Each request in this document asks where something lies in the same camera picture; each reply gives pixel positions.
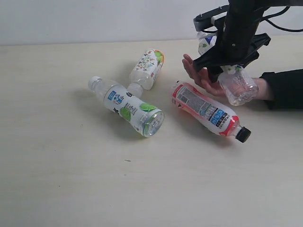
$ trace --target water bottle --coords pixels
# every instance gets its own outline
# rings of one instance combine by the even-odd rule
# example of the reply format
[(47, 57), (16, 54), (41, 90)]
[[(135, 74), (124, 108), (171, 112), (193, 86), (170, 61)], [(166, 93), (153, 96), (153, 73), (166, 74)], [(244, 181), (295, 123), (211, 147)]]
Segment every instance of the water bottle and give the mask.
[(178, 81), (172, 88), (172, 103), (193, 115), (212, 133), (234, 136), (244, 143), (251, 131), (240, 125), (237, 114), (229, 107), (203, 95), (192, 85)]
[(127, 90), (140, 98), (143, 90), (150, 90), (164, 64), (164, 54), (155, 49), (148, 49), (137, 62), (129, 76), (131, 84)]
[[(200, 55), (210, 50), (217, 39), (215, 34), (204, 32), (199, 32), (197, 37)], [(218, 82), (231, 105), (243, 105), (258, 94), (258, 86), (242, 66), (222, 66), (221, 68), (223, 73), (219, 75)]]
[(117, 82), (93, 77), (88, 86), (107, 109), (127, 120), (144, 137), (154, 135), (161, 127), (164, 113), (133, 96)]

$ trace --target bottle cap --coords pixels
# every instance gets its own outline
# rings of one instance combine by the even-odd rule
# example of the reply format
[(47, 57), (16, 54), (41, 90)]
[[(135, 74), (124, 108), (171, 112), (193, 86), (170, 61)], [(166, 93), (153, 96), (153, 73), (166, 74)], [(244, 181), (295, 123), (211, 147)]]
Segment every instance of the bottle cap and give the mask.
[(98, 80), (101, 79), (100, 77), (93, 77), (92, 79), (89, 80), (89, 89), (93, 90), (93, 83)]
[(236, 139), (242, 143), (245, 143), (246, 140), (249, 138), (251, 135), (251, 131), (248, 130), (247, 128), (243, 127), (237, 134)]
[(143, 87), (140, 84), (132, 83), (128, 86), (127, 90), (137, 98), (140, 98), (143, 94)]

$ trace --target human hand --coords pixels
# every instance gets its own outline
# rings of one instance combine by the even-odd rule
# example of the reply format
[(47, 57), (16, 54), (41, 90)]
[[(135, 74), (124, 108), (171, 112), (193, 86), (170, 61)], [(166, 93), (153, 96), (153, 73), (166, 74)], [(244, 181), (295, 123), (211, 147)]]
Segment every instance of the human hand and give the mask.
[(184, 69), (188, 73), (189, 77), (195, 81), (195, 84), (202, 87), (209, 94), (213, 96), (226, 97), (225, 92), (221, 88), (218, 82), (212, 83), (208, 77), (207, 69), (202, 69), (198, 73), (195, 71), (193, 66), (193, 60), (188, 54), (183, 55), (184, 59), (182, 60)]

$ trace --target black sleeve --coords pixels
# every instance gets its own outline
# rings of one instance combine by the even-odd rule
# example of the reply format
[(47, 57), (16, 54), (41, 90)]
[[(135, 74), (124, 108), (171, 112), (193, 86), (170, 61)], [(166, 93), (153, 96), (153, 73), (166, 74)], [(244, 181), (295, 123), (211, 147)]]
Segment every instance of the black sleeve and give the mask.
[(265, 101), (269, 109), (303, 109), (303, 70), (266, 72), (261, 78), (274, 94), (274, 101)]

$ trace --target white table surface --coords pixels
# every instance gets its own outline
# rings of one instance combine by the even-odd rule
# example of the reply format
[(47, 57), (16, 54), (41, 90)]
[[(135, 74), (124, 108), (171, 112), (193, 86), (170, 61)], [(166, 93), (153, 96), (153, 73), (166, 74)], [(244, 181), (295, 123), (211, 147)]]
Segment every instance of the white table surface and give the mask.
[[(302, 45), (273, 37), (247, 69), (303, 68)], [(166, 62), (142, 99), (166, 119), (143, 139), (87, 82), (127, 86), (147, 48)], [(303, 113), (255, 101), (234, 107), (245, 144), (215, 136), (170, 103), (170, 86), (191, 81), (183, 53), (196, 58), (197, 41), (0, 47), (0, 225), (301, 227)]]

